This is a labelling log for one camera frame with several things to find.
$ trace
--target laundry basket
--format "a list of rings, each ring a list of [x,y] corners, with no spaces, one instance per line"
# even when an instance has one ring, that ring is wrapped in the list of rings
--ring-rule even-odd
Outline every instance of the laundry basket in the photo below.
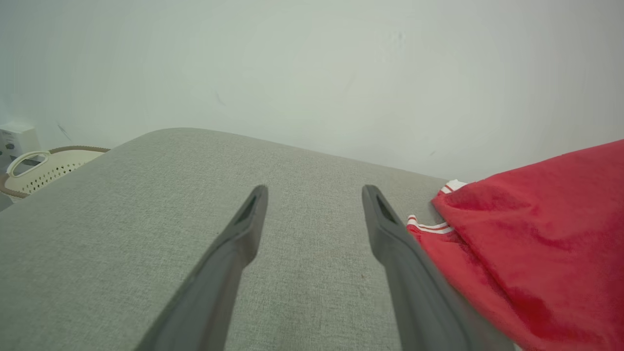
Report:
[[[6,174],[0,176],[0,192],[17,202],[108,150],[91,146],[65,146],[50,151],[27,152],[15,159]],[[43,156],[44,160],[21,174],[14,174],[17,165],[35,156]]]

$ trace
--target gray couch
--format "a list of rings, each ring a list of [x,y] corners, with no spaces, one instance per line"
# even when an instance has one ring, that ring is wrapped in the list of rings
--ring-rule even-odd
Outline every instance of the gray couch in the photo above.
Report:
[[[0,349],[132,349],[258,184],[226,349],[400,350],[361,188],[435,224],[445,180],[201,129],[141,136],[0,212]]]

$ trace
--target basket handle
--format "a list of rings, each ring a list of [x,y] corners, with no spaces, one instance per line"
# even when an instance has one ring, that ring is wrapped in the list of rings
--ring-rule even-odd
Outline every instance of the basket handle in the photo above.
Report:
[[[26,170],[24,173],[20,173],[18,175],[13,174],[13,171],[15,170],[17,165],[22,163],[23,160],[29,159],[32,156],[37,156],[37,155],[42,155],[42,156],[45,157],[45,159],[43,161],[41,161],[40,164],[34,166],[33,168],[30,168],[30,169]],[[46,163],[49,156],[50,156],[50,152],[49,151],[31,151],[31,152],[27,152],[27,153],[25,153],[23,155],[20,155],[17,159],[14,159],[13,162],[11,162],[11,164],[9,164],[9,167],[6,169],[6,172],[9,174],[9,177],[11,177],[11,178],[21,177],[24,174],[26,174],[26,173],[32,171],[33,169],[41,166],[42,164]]]

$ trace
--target gray fabric surface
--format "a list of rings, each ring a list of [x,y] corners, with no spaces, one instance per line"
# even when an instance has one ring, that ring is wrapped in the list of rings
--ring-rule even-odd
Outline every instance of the gray fabric surface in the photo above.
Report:
[[[445,181],[201,129],[151,132],[0,212],[0,349],[130,350],[257,184],[227,350],[398,350],[361,187],[440,221]]]

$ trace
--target basket rim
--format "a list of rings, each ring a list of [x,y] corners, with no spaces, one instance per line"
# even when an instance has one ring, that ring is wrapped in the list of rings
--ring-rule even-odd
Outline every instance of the basket rim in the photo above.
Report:
[[[70,150],[96,151],[96,152],[101,152],[101,153],[110,151],[110,149],[106,149],[103,147],[76,145],[76,146],[57,147],[55,149],[49,150],[48,152],[50,152],[50,154],[56,154],[57,152],[70,151]],[[8,179],[9,179],[8,173],[4,173],[3,175],[0,175],[0,192],[8,196],[17,197],[20,199],[23,199],[28,196],[28,194],[25,192],[8,189],[5,186],[5,183]]]

